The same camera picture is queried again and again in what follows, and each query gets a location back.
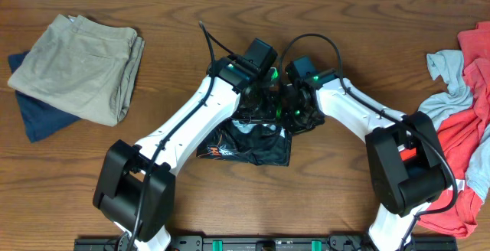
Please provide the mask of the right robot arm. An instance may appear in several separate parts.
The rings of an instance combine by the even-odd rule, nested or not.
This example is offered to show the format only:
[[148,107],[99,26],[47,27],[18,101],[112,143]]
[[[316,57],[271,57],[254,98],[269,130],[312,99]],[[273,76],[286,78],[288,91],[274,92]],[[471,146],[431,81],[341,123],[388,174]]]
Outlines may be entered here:
[[456,183],[430,118],[392,110],[359,91],[333,70],[286,68],[286,129],[308,132],[331,117],[366,146],[371,184],[381,205],[362,250],[413,250],[411,233],[430,205]]

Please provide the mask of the black patterned cycling jersey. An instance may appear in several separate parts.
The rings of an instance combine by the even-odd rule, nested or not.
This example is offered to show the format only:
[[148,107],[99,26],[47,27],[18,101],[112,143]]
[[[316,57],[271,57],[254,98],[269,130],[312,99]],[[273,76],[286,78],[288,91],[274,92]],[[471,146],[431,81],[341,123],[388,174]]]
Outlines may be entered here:
[[287,166],[292,135],[275,124],[246,124],[226,120],[198,145],[196,156],[253,165]]

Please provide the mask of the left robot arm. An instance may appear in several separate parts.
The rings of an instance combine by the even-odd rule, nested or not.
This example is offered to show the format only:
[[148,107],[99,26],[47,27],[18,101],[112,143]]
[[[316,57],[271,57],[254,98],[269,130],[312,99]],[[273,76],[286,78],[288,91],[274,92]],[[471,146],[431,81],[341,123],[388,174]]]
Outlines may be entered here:
[[166,123],[130,145],[122,140],[107,151],[93,196],[93,206],[117,225],[117,250],[165,250],[165,229],[175,204],[179,171],[204,138],[242,102],[249,86],[270,86],[275,67],[245,75],[236,61],[221,59],[217,75],[208,74],[194,95]]

